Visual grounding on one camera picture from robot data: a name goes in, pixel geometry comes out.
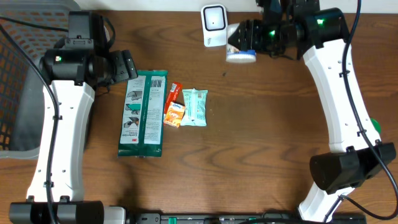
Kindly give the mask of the red narrow packet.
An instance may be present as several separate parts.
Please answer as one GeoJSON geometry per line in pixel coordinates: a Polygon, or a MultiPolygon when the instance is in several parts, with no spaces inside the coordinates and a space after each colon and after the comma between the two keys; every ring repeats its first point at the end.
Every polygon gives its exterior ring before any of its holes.
{"type": "Polygon", "coordinates": [[[166,114],[167,114],[167,111],[169,109],[170,104],[172,102],[174,102],[178,98],[178,95],[180,94],[180,91],[182,90],[182,87],[183,87],[183,85],[181,83],[179,83],[179,82],[173,82],[172,83],[170,92],[169,92],[169,94],[167,96],[167,99],[166,99],[166,102],[165,102],[164,121],[165,121],[166,114]]]}

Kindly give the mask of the green lid jar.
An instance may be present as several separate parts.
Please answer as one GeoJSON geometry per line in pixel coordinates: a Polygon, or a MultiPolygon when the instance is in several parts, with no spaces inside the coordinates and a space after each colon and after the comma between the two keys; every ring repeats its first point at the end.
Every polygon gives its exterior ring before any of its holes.
{"type": "Polygon", "coordinates": [[[375,120],[374,118],[370,118],[372,125],[374,126],[374,129],[377,131],[378,134],[381,134],[381,126],[378,123],[377,120],[375,120]]]}

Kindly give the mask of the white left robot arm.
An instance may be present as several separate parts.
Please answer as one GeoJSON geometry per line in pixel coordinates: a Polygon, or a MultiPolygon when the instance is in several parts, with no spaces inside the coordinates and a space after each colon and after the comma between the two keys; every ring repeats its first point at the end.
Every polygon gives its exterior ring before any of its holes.
{"type": "Polygon", "coordinates": [[[96,89],[135,79],[128,50],[112,51],[110,21],[72,11],[67,36],[33,70],[44,85],[44,123],[35,174],[25,202],[10,205],[13,223],[133,223],[123,207],[86,201],[83,152],[96,89]]]}

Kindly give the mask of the white blue cotton swab tub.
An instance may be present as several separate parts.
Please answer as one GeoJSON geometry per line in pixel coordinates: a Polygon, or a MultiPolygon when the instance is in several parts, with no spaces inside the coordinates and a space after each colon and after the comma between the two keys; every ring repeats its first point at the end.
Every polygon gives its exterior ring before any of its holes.
{"type": "Polygon", "coordinates": [[[229,63],[253,63],[256,61],[254,50],[241,51],[231,44],[226,44],[226,61],[229,63]]]}

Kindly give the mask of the mint green wipes pack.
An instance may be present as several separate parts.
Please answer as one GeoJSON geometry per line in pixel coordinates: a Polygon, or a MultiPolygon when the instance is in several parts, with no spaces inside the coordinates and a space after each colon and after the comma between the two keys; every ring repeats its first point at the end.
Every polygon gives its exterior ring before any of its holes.
{"type": "Polygon", "coordinates": [[[185,89],[182,90],[185,103],[185,114],[182,126],[206,126],[206,96],[207,90],[185,89]]]}

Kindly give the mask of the orange Kleenex tissue pack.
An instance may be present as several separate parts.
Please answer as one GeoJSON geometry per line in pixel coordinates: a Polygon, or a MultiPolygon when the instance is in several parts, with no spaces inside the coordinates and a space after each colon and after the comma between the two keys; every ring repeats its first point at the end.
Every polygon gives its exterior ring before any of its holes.
{"type": "Polygon", "coordinates": [[[165,114],[164,123],[179,128],[185,114],[185,106],[171,102],[165,114]]]}

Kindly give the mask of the green white 3M glove package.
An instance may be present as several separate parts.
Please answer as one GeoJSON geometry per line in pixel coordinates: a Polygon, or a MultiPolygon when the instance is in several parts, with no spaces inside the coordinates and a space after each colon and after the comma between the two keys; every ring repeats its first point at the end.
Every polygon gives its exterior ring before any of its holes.
{"type": "Polygon", "coordinates": [[[119,157],[162,156],[167,75],[166,70],[139,70],[127,82],[119,157]]]}

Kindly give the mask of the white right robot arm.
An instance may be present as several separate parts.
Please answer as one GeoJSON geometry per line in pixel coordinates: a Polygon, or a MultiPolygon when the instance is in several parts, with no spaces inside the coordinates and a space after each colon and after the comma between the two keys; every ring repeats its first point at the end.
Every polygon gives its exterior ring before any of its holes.
{"type": "Polygon", "coordinates": [[[351,56],[355,27],[343,12],[321,9],[318,1],[258,1],[262,19],[240,22],[227,42],[240,51],[253,50],[272,58],[295,47],[315,82],[329,134],[329,152],[310,159],[313,184],[295,218],[280,223],[333,223],[338,206],[363,183],[385,172],[397,187],[388,164],[397,155],[384,143],[368,115],[351,56]]]}

